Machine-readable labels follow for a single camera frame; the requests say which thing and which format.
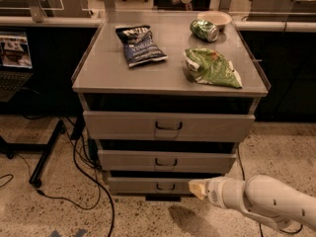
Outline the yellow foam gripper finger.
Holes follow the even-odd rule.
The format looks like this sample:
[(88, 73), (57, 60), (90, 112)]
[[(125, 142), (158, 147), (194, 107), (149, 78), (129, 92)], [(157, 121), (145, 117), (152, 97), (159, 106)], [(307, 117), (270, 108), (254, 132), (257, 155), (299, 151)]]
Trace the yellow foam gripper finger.
[(189, 190), (199, 199), (206, 198), (206, 181), (205, 180), (191, 180), (189, 181)]

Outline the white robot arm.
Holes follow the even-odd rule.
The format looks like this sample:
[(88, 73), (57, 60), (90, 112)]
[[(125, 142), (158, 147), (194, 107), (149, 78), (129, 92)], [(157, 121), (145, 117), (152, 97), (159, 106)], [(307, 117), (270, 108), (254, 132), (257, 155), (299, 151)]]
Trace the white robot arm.
[(191, 180), (189, 189), (199, 199), (237, 210), (275, 230), (288, 227), (292, 221), (316, 230), (316, 198), (266, 175), (246, 181), (228, 177)]

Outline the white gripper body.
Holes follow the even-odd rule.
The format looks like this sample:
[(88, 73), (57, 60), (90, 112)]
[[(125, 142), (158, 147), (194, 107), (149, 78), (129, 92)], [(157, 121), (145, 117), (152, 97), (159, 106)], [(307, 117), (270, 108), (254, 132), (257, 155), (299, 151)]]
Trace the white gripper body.
[(217, 177), (206, 182), (209, 202), (217, 207), (245, 211), (245, 182), (227, 177)]

